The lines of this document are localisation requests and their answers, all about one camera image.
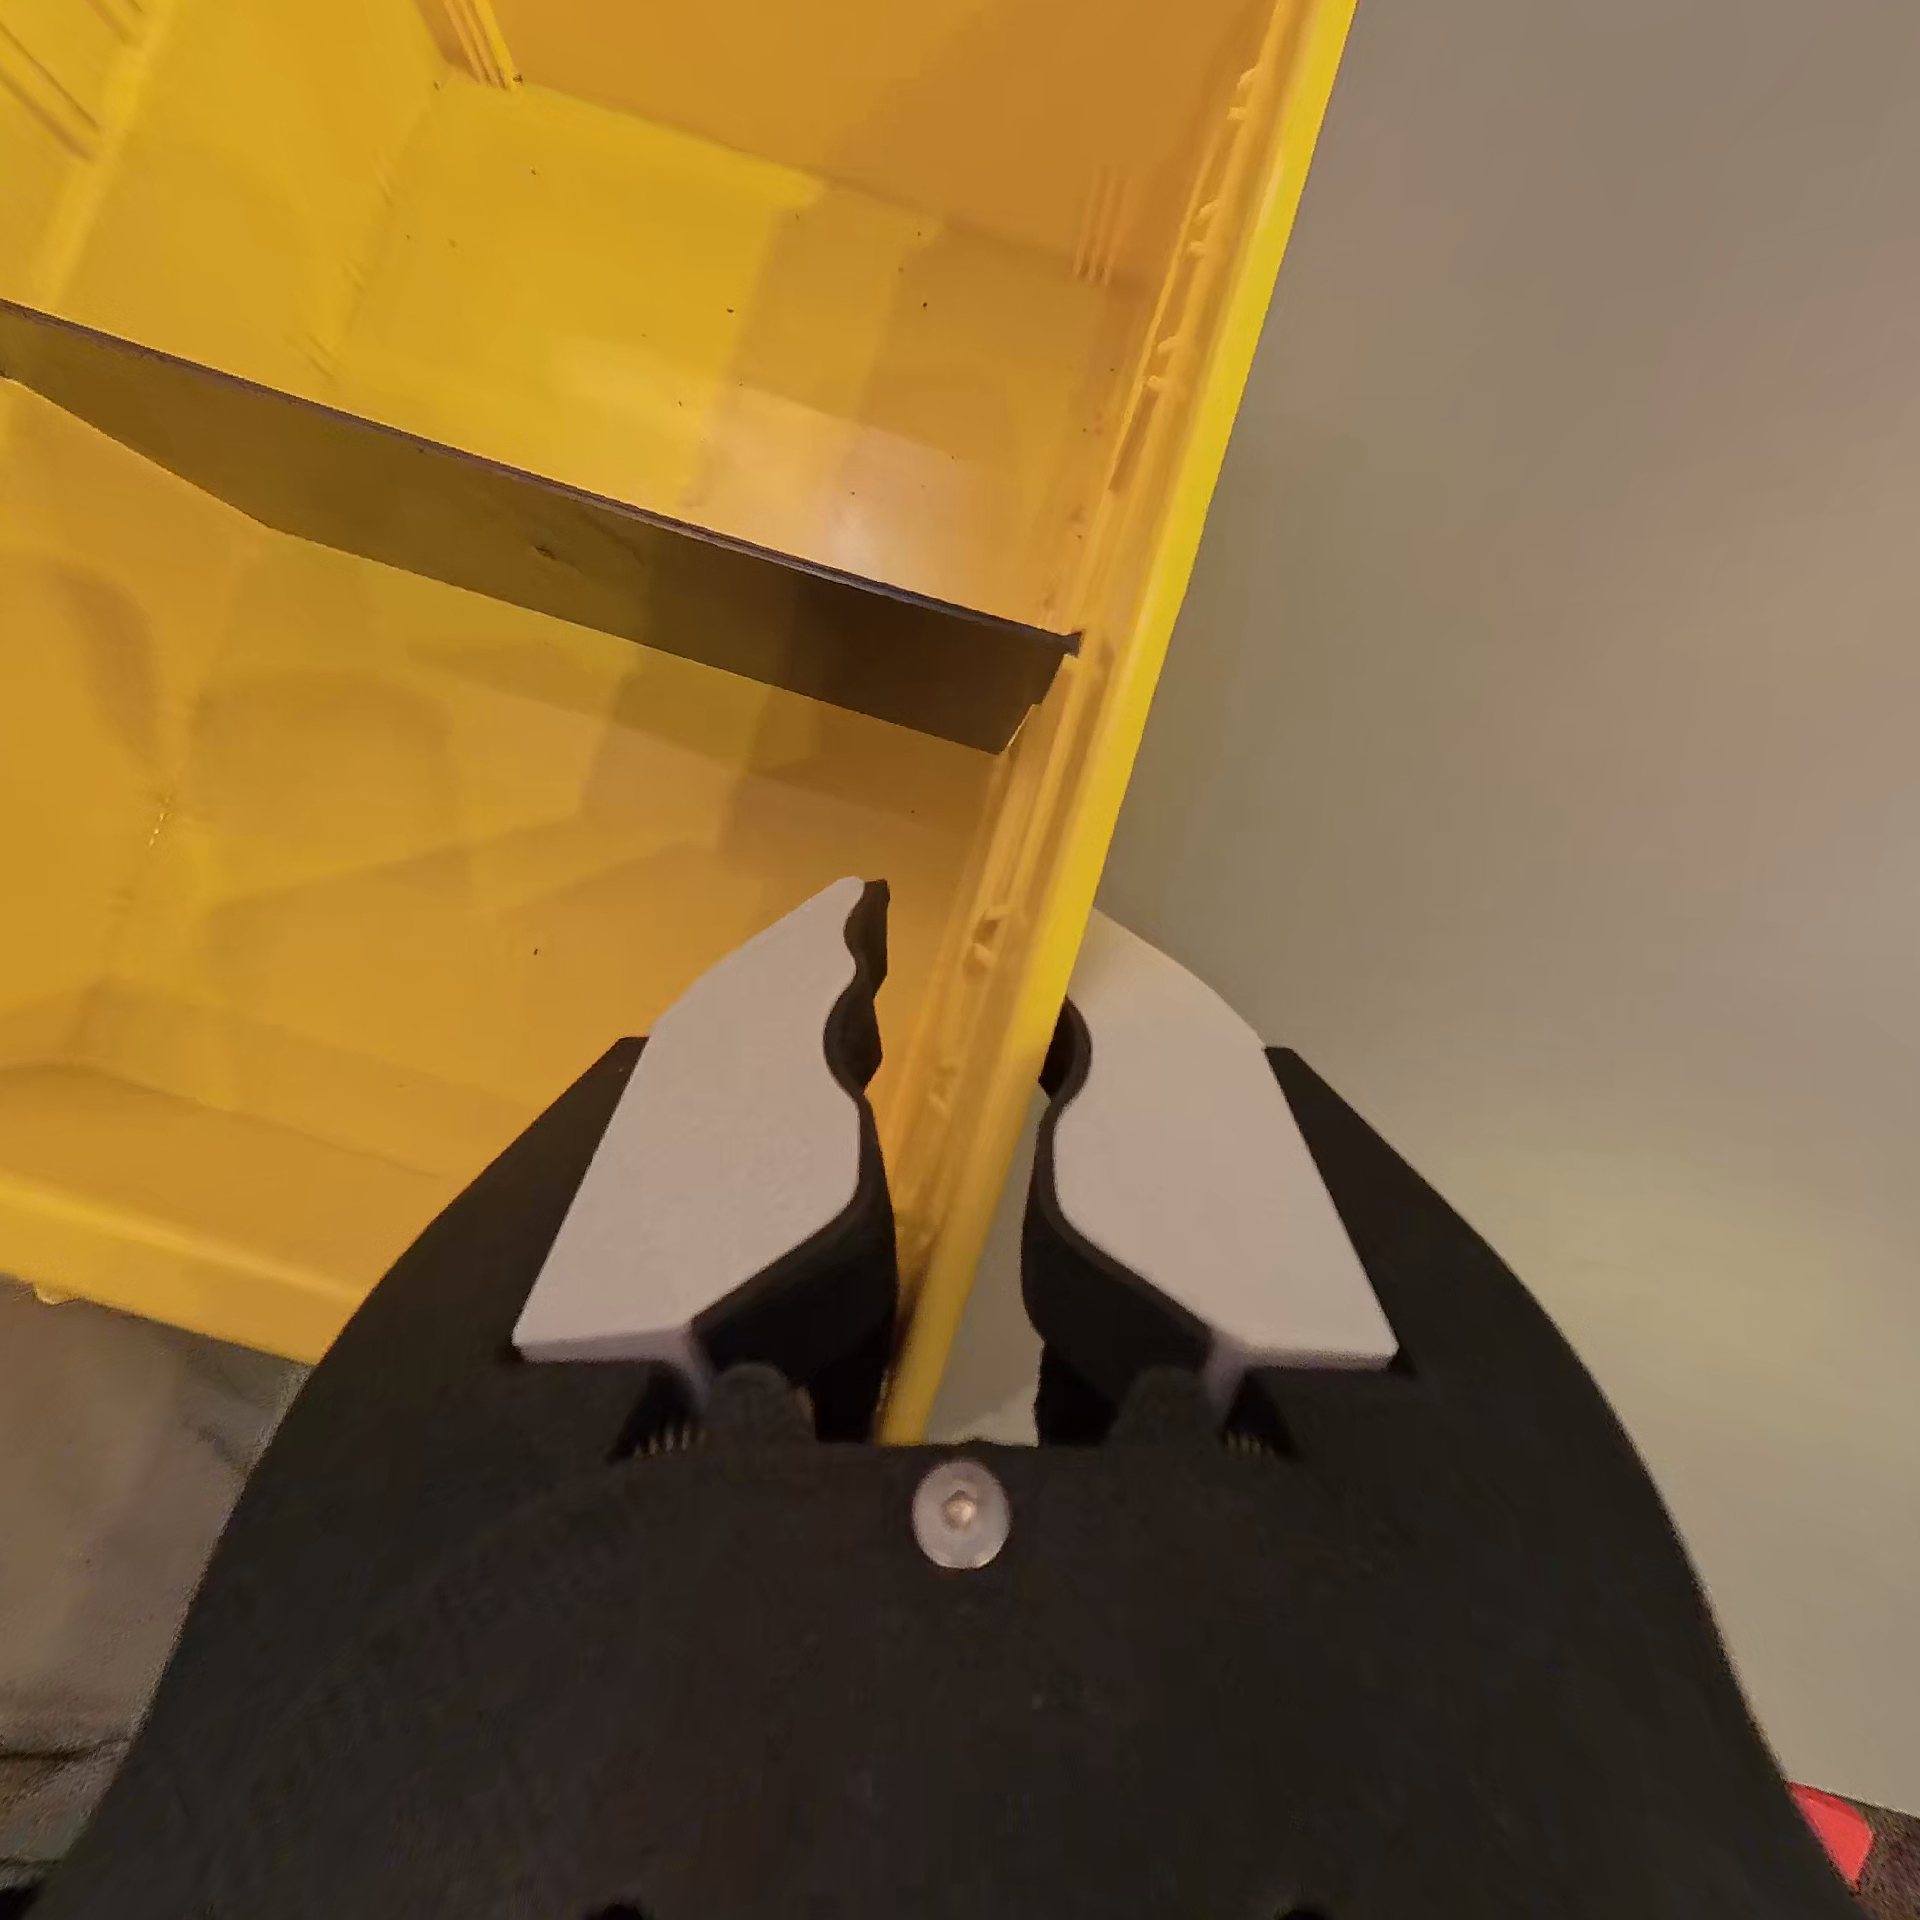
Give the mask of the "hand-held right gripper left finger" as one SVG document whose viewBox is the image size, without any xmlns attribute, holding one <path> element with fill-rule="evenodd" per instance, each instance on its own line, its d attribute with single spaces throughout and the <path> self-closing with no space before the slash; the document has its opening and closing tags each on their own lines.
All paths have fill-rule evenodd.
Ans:
<svg viewBox="0 0 1920 1920">
<path fill-rule="evenodd" d="M 872 1084 L 884 880 L 844 878 L 656 1019 L 512 1333 L 531 1363 L 652 1363 L 691 1400 L 774 1368 L 829 1443 L 874 1436 L 896 1213 Z"/>
</svg>

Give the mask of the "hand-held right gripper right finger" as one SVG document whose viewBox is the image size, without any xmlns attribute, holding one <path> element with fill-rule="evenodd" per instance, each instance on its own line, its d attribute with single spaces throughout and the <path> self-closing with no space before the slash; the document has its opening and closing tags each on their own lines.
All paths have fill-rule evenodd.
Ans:
<svg viewBox="0 0 1920 1920">
<path fill-rule="evenodd" d="M 1201 975 L 1096 911 L 1040 1082 L 1024 1312 L 1044 1445 L 1098 1443 L 1158 1368 L 1226 1424 L 1262 1371 L 1392 1364 L 1275 1068 Z"/>
</svg>

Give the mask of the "yellow plastic bin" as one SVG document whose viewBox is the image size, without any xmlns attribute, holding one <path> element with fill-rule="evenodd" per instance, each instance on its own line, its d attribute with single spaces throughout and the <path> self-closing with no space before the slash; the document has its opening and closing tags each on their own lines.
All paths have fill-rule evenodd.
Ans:
<svg viewBox="0 0 1920 1920">
<path fill-rule="evenodd" d="M 1356 4 L 5 4 L 5 300 L 1078 634 L 1004 751 L 251 520 L 5 379 L 5 1272 L 314 1360 L 846 875 L 921 1436 Z"/>
</svg>

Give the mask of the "black bin divider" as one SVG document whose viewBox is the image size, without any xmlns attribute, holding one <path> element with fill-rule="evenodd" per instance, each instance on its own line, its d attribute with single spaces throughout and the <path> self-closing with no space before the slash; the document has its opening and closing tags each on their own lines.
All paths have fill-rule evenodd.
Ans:
<svg viewBox="0 0 1920 1920">
<path fill-rule="evenodd" d="M 979 751 L 1081 652 L 12 300 L 3 370 L 276 534 Z"/>
</svg>

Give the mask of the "red object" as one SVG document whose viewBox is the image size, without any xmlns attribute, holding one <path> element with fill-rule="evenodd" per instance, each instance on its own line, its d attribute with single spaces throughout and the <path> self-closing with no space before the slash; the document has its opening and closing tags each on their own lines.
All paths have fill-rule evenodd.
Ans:
<svg viewBox="0 0 1920 1920">
<path fill-rule="evenodd" d="M 1849 1891 L 1859 1891 L 1877 1846 L 1874 1824 L 1859 1803 L 1804 1782 L 1790 1782 L 1792 1802 L 1835 1874 Z"/>
</svg>

